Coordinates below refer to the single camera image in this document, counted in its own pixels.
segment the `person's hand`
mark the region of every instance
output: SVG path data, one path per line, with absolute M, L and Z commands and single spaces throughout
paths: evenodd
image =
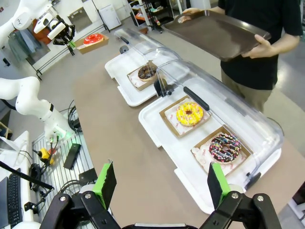
M 251 51 L 243 53 L 243 57 L 250 57 L 251 59 L 254 59 L 277 55 L 275 48 L 270 44 L 269 41 L 257 34 L 254 37 L 258 42 L 260 42 L 260 44 Z
M 193 14 L 193 13 L 198 13 L 200 11 L 202 11 L 202 10 L 199 9 L 199 8 L 188 8 L 185 11 L 183 11 L 182 13 L 183 14 Z M 178 22 L 183 23 L 183 22 L 185 22 L 187 20 L 190 20 L 190 19 L 192 19 L 192 18 L 190 16 L 186 15 L 186 16 L 182 16 L 181 18 L 179 18 Z

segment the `khaki pants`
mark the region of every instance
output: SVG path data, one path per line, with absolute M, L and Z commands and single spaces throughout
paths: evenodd
M 244 98 L 251 106 L 255 107 L 260 112 L 264 111 L 264 104 L 271 95 L 272 90 L 256 90 L 242 86 L 227 76 L 223 70 L 221 70 L 221 79 L 228 88 Z

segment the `short sleeve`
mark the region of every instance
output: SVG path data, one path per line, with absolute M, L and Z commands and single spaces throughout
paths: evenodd
M 225 0 L 218 0 L 218 7 L 225 10 Z
M 283 0 L 282 20 L 286 33 L 293 36 L 303 35 L 299 0 Z

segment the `donut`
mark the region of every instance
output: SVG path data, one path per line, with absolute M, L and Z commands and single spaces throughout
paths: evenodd
M 155 66 L 145 65 L 140 68 L 138 72 L 138 77 L 141 81 L 150 81 L 154 79 L 154 76 L 157 73 L 157 68 Z
M 238 155 L 242 145 L 234 135 L 219 134 L 211 141 L 209 151 L 214 160 L 228 164 L 233 162 Z
M 88 37 L 86 37 L 84 39 L 84 45 L 85 46 L 89 46 L 89 45 L 92 45 L 96 42 L 99 42 L 99 41 L 103 41 L 104 40 L 104 36 L 99 34 L 99 33 L 96 33 L 96 34 L 91 34 L 89 35 Z
M 186 102 L 178 107 L 177 120 L 185 126 L 193 126 L 203 118 L 203 109 L 194 102 Z

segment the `yellow frosted donut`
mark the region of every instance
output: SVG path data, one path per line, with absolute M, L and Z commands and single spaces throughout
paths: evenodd
M 192 126 L 202 119 L 203 109 L 197 103 L 186 102 L 179 106 L 176 115 L 182 125 Z

